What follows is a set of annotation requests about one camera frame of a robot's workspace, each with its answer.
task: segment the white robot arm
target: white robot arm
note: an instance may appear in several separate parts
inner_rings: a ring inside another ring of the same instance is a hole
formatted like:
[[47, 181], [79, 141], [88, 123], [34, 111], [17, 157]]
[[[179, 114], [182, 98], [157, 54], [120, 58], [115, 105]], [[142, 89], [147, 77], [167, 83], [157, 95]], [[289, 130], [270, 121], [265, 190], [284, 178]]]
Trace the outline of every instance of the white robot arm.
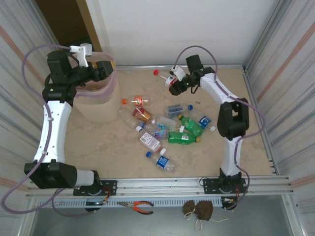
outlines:
[[[44, 123], [38, 150], [34, 162], [25, 164], [24, 172], [28, 174], [32, 171], [45, 154], [39, 167], [30, 176], [39, 188], [83, 187], [86, 192], [96, 194], [100, 191], [97, 171], [83, 171], [66, 164], [64, 138], [76, 88], [84, 86], [91, 80], [96, 82], [105, 80], [113, 72], [113, 68], [110, 61], [99, 61], [94, 66], [86, 61], [85, 56], [92, 54], [91, 45], [83, 44], [70, 48], [71, 52], [78, 53], [77, 58], [64, 50], [48, 54], [47, 63], [51, 73], [45, 80], [42, 96], [50, 109], [51, 118], [44, 106]], [[68, 57], [72, 57], [78, 66], [72, 68]], [[52, 123], [51, 134], [48, 133], [50, 122]]]
[[212, 68], [203, 67], [198, 55], [188, 57], [186, 61], [190, 74], [186, 74], [177, 65], [172, 67], [171, 73], [176, 77], [170, 83], [171, 86], [168, 85], [169, 91], [173, 95], [179, 95], [189, 87], [198, 86], [206, 90], [220, 106], [218, 131], [225, 141], [225, 153], [220, 168], [219, 182], [223, 192], [230, 192], [245, 182], [235, 164], [240, 165], [243, 141], [241, 137], [245, 135], [249, 127], [248, 107], [231, 99], [231, 97], [238, 97], [231, 93], [217, 77], [215, 78], [215, 72]]

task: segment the black mounting plate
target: black mounting plate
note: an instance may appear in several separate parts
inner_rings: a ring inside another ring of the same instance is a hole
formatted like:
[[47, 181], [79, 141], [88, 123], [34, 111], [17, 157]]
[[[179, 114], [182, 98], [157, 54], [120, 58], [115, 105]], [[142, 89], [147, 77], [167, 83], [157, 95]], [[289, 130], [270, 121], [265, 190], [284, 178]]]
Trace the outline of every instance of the black mounting plate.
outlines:
[[[101, 180], [101, 185], [106, 186], [110, 190], [111, 196], [116, 195], [116, 190], [117, 190], [117, 180]], [[88, 192], [80, 189], [74, 189], [73, 190], [73, 195], [74, 196], [107, 196], [107, 191], [104, 191], [101, 189], [99, 193], [97, 194], [89, 194]]]
[[238, 187], [239, 193], [244, 193], [246, 188], [246, 182], [245, 179], [242, 178], [242, 181], [235, 186], [234, 189], [232, 189], [229, 192], [224, 192], [221, 189], [219, 179], [218, 178], [204, 178], [203, 179], [203, 190], [205, 194], [230, 194], [234, 193], [236, 194], [236, 188]]

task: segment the plastic bottle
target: plastic bottle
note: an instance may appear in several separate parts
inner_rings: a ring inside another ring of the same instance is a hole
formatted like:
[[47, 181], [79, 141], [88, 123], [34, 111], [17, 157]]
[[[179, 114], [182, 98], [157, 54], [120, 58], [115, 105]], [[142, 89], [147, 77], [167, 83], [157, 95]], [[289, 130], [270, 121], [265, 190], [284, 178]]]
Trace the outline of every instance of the plastic bottle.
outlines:
[[168, 142], [170, 144], [192, 144], [199, 143], [200, 138], [195, 137], [190, 133], [178, 133], [178, 132], [169, 132]]
[[125, 108], [121, 108], [118, 111], [118, 115], [120, 118], [130, 127], [135, 129], [137, 126], [144, 127], [145, 123], [141, 122], [140, 120], [136, 119], [130, 111]]
[[123, 99], [123, 104], [129, 104], [132, 106], [145, 106], [150, 103], [150, 97], [148, 95], [134, 95], [129, 98]]
[[203, 129], [210, 129], [211, 132], [215, 131], [216, 127], [211, 125], [211, 119], [205, 116], [201, 111], [193, 108], [189, 112], [189, 116], [198, 122]]
[[170, 118], [178, 117], [179, 115], [182, 115], [183, 113], [187, 113], [188, 111], [192, 110], [192, 105], [186, 105], [186, 104], [175, 104], [173, 106], [165, 107], [165, 113]]
[[179, 115], [178, 119], [182, 122], [182, 125], [192, 133], [194, 136], [199, 137], [203, 133], [203, 128], [200, 127], [192, 118], [185, 117], [183, 115]]
[[[165, 126], [163, 125], [155, 125], [155, 124], [145, 124], [143, 126], [148, 133], [151, 133], [157, 139], [168, 139], [168, 133], [170, 132]], [[182, 125], [180, 128], [176, 127], [173, 131], [177, 131], [182, 133], [185, 127]]]
[[150, 151], [147, 152], [146, 157], [152, 160], [157, 167], [162, 168], [164, 171], [173, 172], [175, 165], [173, 162], [171, 162], [169, 159], [167, 159], [163, 155], [159, 155], [156, 153], [151, 153]]
[[153, 72], [155, 76], [160, 76], [161, 78], [165, 79], [165, 86], [170, 88], [176, 81], [178, 81], [175, 75], [171, 75], [164, 71], [155, 70]]
[[163, 116], [151, 117], [151, 123], [165, 126], [170, 131], [177, 131], [181, 127], [179, 122]]
[[150, 120], [150, 121], [152, 120], [152, 119], [150, 119], [152, 117], [152, 114], [141, 106], [136, 107], [136, 109], [134, 109], [132, 115], [134, 117], [136, 117], [137, 119], [145, 122], [145, 123], [147, 123], [148, 120]]
[[163, 148], [162, 142], [157, 140], [151, 132], [146, 130], [140, 130], [139, 142], [145, 146], [148, 150], [163, 155], [166, 152], [166, 148]]

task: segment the beige floor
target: beige floor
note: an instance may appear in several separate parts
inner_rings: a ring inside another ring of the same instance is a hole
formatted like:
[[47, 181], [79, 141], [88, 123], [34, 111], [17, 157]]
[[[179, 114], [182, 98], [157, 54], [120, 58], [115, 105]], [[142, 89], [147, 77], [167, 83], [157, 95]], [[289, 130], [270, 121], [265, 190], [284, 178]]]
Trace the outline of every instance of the beige floor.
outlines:
[[[220, 80], [235, 95], [249, 100], [247, 89], [239, 69], [221, 69]], [[172, 96], [164, 82], [152, 71], [120, 71], [119, 83], [122, 97], [133, 94], [149, 94], [152, 103], [149, 111], [163, 114], [167, 105], [186, 103], [202, 110], [217, 123], [219, 106], [206, 91], [199, 88], [195, 95], [186, 91]], [[250, 109], [250, 128], [247, 133], [258, 129]], [[73, 108], [67, 125], [65, 142], [66, 162], [83, 170], [97, 170], [101, 178], [136, 177], [202, 177], [217, 176], [223, 161], [224, 141], [218, 131], [205, 132], [201, 142], [191, 145], [171, 145], [165, 156], [177, 165], [172, 174], [158, 169], [146, 157], [146, 149], [137, 141], [138, 134], [120, 119], [112, 123], [93, 123], [85, 120]], [[241, 166], [250, 175], [269, 175], [271, 170], [260, 136], [244, 140], [241, 152]]]

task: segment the water bottle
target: water bottle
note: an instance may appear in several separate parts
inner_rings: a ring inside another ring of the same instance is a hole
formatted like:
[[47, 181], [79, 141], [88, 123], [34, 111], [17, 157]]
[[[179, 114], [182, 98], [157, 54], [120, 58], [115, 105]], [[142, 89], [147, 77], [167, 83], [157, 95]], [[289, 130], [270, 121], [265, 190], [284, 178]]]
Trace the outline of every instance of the water bottle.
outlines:
[[145, 125], [144, 122], [141, 122], [140, 120], [136, 119], [130, 111], [128, 111], [125, 108], [121, 108], [118, 111], [118, 115], [120, 118], [132, 129], [135, 129], [137, 126], [143, 126]]
[[149, 103], [150, 97], [148, 95], [134, 95], [123, 99], [123, 104], [129, 104], [136, 107], [148, 105]]
[[162, 142], [154, 137], [154, 134], [147, 130], [140, 130], [139, 142], [145, 146], [148, 150], [163, 155], [166, 152], [166, 148], [163, 148]]
[[215, 131], [216, 127], [211, 125], [211, 119], [205, 116], [201, 111], [193, 108], [189, 112], [189, 116], [198, 122], [203, 129], [210, 129], [211, 132]]
[[185, 126], [186, 130], [192, 133], [194, 136], [199, 137], [203, 133], [203, 128], [200, 127], [192, 118], [179, 115], [178, 119], [182, 122], [182, 125]]
[[170, 131], [177, 131], [181, 127], [181, 124], [179, 124], [179, 122], [162, 116], [151, 117], [151, 123], [162, 125]]
[[154, 162], [157, 167], [162, 168], [164, 171], [173, 172], [175, 165], [169, 159], [167, 159], [163, 155], [159, 155], [156, 153], [147, 152], [146, 157], [149, 158], [152, 162]]
[[[153, 134], [154, 137], [156, 137], [157, 139], [168, 139], [169, 129], [167, 129], [163, 125], [145, 124], [143, 128], [148, 131], [148, 133]], [[174, 128], [174, 131], [182, 133], [184, 131], [184, 128], [185, 127], [182, 125], [179, 128]]]
[[186, 105], [186, 104], [175, 104], [173, 106], [165, 107], [165, 113], [170, 118], [178, 117], [179, 115], [182, 115], [183, 113], [187, 113], [188, 111], [192, 110], [192, 105]]
[[199, 143], [200, 138], [195, 137], [190, 133], [178, 133], [178, 132], [169, 132], [168, 142], [170, 144], [192, 144]]
[[178, 81], [175, 75], [171, 75], [164, 71], [155, 70], [153, 72], [155, 76], [160, 76], [161, 78], [165, 79], [165, 86], [170, 88], [176, 81]]

